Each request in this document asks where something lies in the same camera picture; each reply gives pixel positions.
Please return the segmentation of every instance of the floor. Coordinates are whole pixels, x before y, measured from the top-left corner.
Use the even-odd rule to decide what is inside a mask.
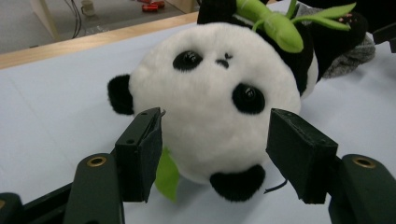
[[[71,39],[76,27],[76,17],[71,10],[72,0],[47,0],[62,40]],[[136,0],[92,0],[96,16],[81,16],[81,29],[77,37],[98,32],[156,21],[184,14],[165,2],[165,8],[158,12],[143,12],[143,3]],[[75,1],[78,9],[80,0]],[[20,49],[47,45],[54,40],[33,12],[29,0],[0,1],[0,54]]]

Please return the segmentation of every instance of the stuffed animal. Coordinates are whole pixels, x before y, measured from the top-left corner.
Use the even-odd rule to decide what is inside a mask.
[[[320,74],[310,35],[320,28],[295,27],[304,47],[290,53],[245,26],[197,25],[152,49],[131,75],[108,83],[118,113],[166,111],[155,182],[166,197],[176,198],[179,174],[232,202],[260,189],[271,109],[298,113]]]
[[[251,17],[248,18],[244,16],[243,13],[239,13],[239,11],[241,7],[247,7],[248,4],[252,5],[252,3],[256,3],[253,7],[259,8],[260,4],[257,4],[257,2],[259,1],[204,0],[198,15],[198,24],[223,21],[251,28],[255,19]],[[295,16],[299,13],[299,10],[290,10],[288,13],[291,19],[296,19]],[[370,40],[366,40],[368,44],[364,45],[364,47],[367,47],[364,48],[364,52],[358,51],[358,53],[354,53],[347,57],[346,60],[339,60],[340,56],[352,51],[364,40],[367,32],[367,20],[357,12],[351,12],[347,15],[339,14],[338,16],[332,17],[332,19],[347,24],[350,30],[345,32],[344,30],[334,29],[332,27],[329,28],[326,25],[315,22],[310,22],[308,24],[302,24],[301,22],[295,23],[295,28],[304,41],[304,48],[299,52],[290,52],[282,49],[264,30],[258,29],[257,33],[261,35],[265,41],[274,46],[276,51],[281,55],[281,58],[293,71],[293,74],[299,76],[301,80],[306,77],[306,72],[310,63],[313,60],[318,60],[318,80],[320,80],[322,77],[344,75],[354,70],[358,65],[370,61],[375,54],[374,43]]]
[[[328,8],[357,3],[353,9],[368,21],[368,32],[384,28],[396,22],[396,3],[393,0],[301,0],[311,7]]]

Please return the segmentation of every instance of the panda eye patch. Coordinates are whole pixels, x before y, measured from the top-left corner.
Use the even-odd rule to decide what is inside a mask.
[[[241,113],[257,115],[265,108],[265,98],[257,88],[240,83],[233,90],[233,104]]]
[[[176,56],[173,62],[175,69],[182,72],[188,72],[196,68],[202,61],[201,55],[192,50],[184,51]]]

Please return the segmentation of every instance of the wooden edge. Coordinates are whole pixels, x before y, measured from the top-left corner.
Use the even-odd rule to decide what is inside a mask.
[[[74,53],[85,49],[93,49],[105,44],[114,43],[127,38],[146,35],[156,31],[174,28],[197,21],[198,12],[176,16],[164,20],[152,21],[135,26],[121,28],[97,35],[84,36],[77,39],[57,42],[33,49],[23,49],[0,55],[0,69],[32,63],[48,58]]]

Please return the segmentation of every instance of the black cable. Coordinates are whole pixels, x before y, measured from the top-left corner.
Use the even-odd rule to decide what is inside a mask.
[[[281,188],[283,188],[283,187],[284,187],[285,185],[287,185],[287,184],[288,184],[288,180],[285,179],[285,181],[284,181],[282,184],[280,184],[280,185],[278,185],[278,186],[276,186],[276,187],[270,188],[270,189],[266,189],[265,192],[264,192],[264,194],[269,193],[269,192],[274,191],[274,190],[277,190],[277,189],[281,189]]]
[[[73,34],[73,39],[76,38],[81,30],[81,15],[79,14],[78,8],[74,0],[70,0],[75,11],[76,22],[75,22],[75,32]]]

